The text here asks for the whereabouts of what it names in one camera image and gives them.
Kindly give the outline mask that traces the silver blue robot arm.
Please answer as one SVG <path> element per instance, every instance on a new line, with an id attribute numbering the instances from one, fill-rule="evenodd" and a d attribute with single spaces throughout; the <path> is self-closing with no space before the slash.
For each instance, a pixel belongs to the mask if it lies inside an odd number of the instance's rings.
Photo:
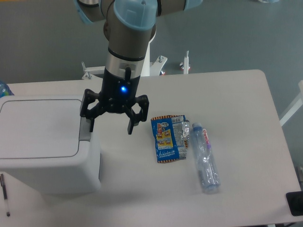
<path id="1" fill-rule="evenodd" d="M 147 120 L 147 95 L 136 96 L 148 44 L 156 32 L 156 18 L 185 11 L 200 0 L 76 0 L 85 24 L 104 21 L 108 54 L 101 91 L 84 91 L 80 116 L 93 132 L 94 121 L 104 113 L 126 114 L 128 134 Z"/>

